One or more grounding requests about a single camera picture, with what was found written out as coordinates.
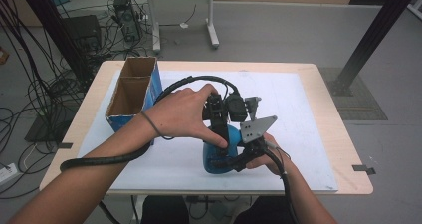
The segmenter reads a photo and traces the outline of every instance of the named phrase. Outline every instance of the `metal table leg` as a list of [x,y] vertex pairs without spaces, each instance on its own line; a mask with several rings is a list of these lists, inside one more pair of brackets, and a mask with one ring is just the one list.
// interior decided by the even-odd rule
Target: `metal table leg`
[[208,0],[208,19],[206,19],[206,23],[207,23],[208,32],[211,38],[211,44],[215,49],[217,49],[218,46],[220,45],[220,42],[218,41],[217,33],[215,32],[214,23],[213,23],[213,13],[214,13],[213,1],[214,0]]
[[155,12],[154,12],[154,4],[153,0],[147,0],[149,5],[149,16],[151,19],[152,25],[152,51],[154,53],[159,53],[161,51],[161,44],[159,39],[159,25],[158,22],[155,21]]

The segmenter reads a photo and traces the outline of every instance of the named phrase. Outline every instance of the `left hand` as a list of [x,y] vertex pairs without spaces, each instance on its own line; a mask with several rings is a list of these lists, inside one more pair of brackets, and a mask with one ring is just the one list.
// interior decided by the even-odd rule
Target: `left hand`
[[172,93],[145,113],[165,136],[200,138],[218,147],[227,147],[226,140],[205,126],[202,110],[208,96],[218,94],[210,84],[198,92],[190,88]]

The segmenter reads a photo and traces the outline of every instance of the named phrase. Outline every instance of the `gray mat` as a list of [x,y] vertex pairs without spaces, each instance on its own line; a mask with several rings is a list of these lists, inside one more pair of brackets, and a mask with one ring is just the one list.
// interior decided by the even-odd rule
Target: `gray mat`
[[[341,72],[340,68],[319,68],[325,82],[334,81]],[[360,76],[350,86],[352,97],[332,96],[335,106],[343,120],[388,120],[384,111],[366,87]]]

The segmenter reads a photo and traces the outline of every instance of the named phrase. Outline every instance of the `power strip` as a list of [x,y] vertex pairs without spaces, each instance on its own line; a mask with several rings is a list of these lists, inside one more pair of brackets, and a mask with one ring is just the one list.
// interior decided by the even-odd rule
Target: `power strip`
[[9,169],[3,167],[0,170],[0,186],[19,175],[15,163],[11,163],[10,165],[8,165],[8,167]]

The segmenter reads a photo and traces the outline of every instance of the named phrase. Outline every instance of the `bracelet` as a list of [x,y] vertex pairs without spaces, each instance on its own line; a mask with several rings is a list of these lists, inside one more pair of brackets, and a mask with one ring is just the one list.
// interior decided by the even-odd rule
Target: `bracelet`
[[152,128],[154,128],[154,130],[160,137],[164,138],[165,140],[171,140],[174,138],[174,137],[166,137],[162,135],[161,132],[158,130],[158,128],[155,126],[155,124],[152,122],[152,120],[146,115],[146,113],[144,111],[140,111],[140,113],[146,118],[146,120],[149,122],[149,124],[151,124]]

